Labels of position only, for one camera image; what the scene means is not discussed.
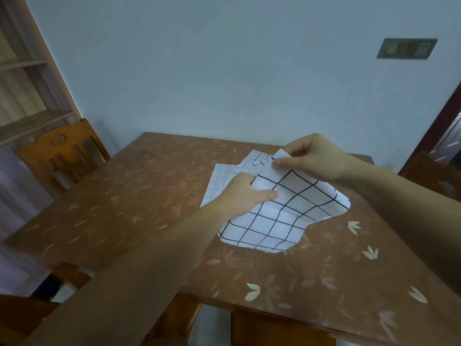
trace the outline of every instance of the table top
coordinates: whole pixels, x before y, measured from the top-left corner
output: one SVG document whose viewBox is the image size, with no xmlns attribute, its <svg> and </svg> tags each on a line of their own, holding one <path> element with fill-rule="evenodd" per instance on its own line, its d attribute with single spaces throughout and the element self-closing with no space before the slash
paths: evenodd
<svg viewBox="0 0 461 346">
<path fill-rule="evenodd" d="M 279 147 L 144 133 L 6 243 L 48 262 L 101 271 L 198 209 L 214 164 L 239 164 L 252 149 L 273 154 Z M 216 236 L 182 291 L 363 343 L 458 343 L 458 296 L 363 198 L 339 190 L 350 199 L 349 211 L 310 225 L 284 252 L 236 247 Z M 247 297 L 252 291 L 260 293 Z"/>
</svg>

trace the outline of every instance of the light blue wall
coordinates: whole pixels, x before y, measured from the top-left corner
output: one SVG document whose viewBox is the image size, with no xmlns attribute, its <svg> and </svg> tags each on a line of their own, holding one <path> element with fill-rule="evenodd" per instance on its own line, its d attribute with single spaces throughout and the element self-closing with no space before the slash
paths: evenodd
<svg viewBox="0 0 461 346">
<path fill-rule="evenodd" d="M 459 0 L 27 0 L 111 153 L 143 131 L 320 132 L 398 170 L 461 80 Z M 385 37 L 439 38 L 427 61 Z"/>
</svg>

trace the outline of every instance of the door frame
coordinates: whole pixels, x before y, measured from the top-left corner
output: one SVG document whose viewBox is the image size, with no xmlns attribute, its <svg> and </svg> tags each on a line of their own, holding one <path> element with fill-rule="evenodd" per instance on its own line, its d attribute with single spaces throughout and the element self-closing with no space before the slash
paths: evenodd
<svg viewBox="0 0 461 346">
<path fill-rule="evenodd" d="M 447 103 L 443 106 L 439 115 L 435 118 L 432 125 L 429 127 L 427 132 L 424 134 L 421 141 L 406 161 L 403 168 L 400 170 L 399 175 L 402 170 L 405 169 L 405 166 L 408 162 L 418 153 L 426 152 L 429 153 L 437 145 L 438 141 L 442 138 L 444 133 L 450 127 L 452 122 L 458 116 L 461 111 L 461 82 L 459 83 L 456 90 L 453 92 L 451 97 L 448 99 Z"/>
</svg>

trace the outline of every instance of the finger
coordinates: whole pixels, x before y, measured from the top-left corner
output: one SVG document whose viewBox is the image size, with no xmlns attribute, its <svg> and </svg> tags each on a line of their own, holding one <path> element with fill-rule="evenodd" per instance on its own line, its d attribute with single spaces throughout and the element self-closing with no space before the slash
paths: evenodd
<svg viewBox="0 0 461 346">
<path fill-rule="evenodd" d="M 259 203 L 268 202 L 269 200 L 277 198 L 280 194 L 279 191 L 268 190 L 268 191 L 255 191 L 256 199 Z"/>
<path fill-rule="evenodd" d="M 278 158 L 272 162 L 272 165 L 274 165 L 275 167 L 288 170 L 302 170 L 302 164 L 302 158 Z"/>
<path fill-rule="evenodd" d="M 316 135 L 316 133 L 313 133 L 311 135 L 307 135 L 295 141 L 292 141 L 285 147 L 283 147 L 283 150 L 286 151 L 289 155 L 293 155 L 295 153 L 302 151 L 304 151 L 305 154 L 305 152 L 308 151 L 309 146 L 311 145 L 312 140 L 315 138 Z"/>
<path fill-rule="evenodd" d="M 236 177 L 240 177 L 242 179 L 248 180 L 248 182 L 250 182 L 251 184 L 256 176 L 251 175 L 249 173 L 238 173 Z"/>
</svg>

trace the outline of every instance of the wooden shelf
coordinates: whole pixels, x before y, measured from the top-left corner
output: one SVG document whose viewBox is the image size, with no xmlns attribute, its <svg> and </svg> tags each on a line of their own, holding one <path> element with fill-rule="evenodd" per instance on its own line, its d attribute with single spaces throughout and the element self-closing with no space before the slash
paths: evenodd
<svg viewBox="0 0 461 346">
<path fill-rule="evenodd" d="M 0 126 L 0 146 L 72 115 L 75 115 L 72 111 L 47 109 Z"/>
<path fill-rule="evenodd" d="M 45 64 L 46 61 L 43 59 L 34 59 L 28 61 L 11 60 L 0 62 L 0 70 L 9 70 L 16 68 L 30 67 L 32 65 Z"/>
</svg>

